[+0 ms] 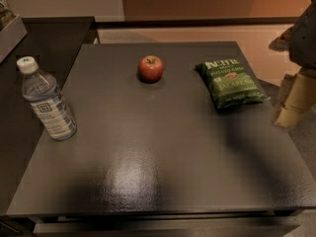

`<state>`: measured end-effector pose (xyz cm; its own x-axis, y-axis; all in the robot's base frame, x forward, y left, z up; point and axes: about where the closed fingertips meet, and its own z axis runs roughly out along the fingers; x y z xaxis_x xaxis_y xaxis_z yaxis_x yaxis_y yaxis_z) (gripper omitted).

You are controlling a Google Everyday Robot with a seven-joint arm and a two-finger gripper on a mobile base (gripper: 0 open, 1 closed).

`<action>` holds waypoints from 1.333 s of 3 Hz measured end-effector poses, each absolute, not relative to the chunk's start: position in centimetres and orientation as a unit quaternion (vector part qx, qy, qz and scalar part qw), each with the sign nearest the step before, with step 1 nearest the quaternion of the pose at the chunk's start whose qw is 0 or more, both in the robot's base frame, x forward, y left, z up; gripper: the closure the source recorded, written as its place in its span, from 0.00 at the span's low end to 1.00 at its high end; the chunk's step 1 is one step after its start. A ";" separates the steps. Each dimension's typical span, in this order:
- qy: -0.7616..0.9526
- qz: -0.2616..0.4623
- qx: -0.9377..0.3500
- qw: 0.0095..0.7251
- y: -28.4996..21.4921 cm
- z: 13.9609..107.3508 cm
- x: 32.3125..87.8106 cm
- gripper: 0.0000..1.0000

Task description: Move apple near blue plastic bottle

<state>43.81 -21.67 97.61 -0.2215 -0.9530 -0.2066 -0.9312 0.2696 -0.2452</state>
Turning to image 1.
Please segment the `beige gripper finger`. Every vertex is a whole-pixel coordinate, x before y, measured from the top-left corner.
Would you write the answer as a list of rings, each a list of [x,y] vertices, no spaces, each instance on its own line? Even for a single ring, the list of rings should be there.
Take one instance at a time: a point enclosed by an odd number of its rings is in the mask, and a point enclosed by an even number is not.
[[[295,75],[286,74],[276,97],[273,124],[292,128],[316,104],[316,70],[302,67]]]

